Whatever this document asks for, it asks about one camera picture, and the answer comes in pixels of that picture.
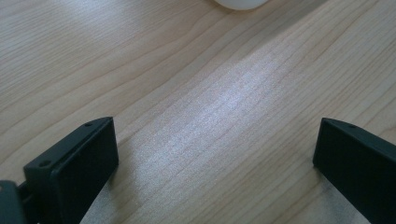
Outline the white round object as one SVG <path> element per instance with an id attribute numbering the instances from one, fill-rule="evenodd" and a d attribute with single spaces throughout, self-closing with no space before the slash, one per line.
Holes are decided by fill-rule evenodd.
<path id="1" fill-rule="evenodd" d="M 214 0 L 223 7 L 234 10 L 251 10 L 260 7 L 269 0 Z"/>

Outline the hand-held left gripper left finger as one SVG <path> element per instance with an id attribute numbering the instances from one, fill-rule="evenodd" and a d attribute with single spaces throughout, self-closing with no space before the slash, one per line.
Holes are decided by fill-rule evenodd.
<path id="1" fill-rule="evenodd" d="M 33 224 L 79 224 L 119 164 L 113 118 L 89 121 L 23 167 Z"/>

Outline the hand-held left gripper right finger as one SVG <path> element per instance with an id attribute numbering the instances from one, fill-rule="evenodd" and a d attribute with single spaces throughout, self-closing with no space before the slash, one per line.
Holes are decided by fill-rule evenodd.
<path id="1" fill-rule="evenodd" d="M 313 164 L 372 224 L 396 224 L 396 146 L 362 128 L 321 120 Z"/>

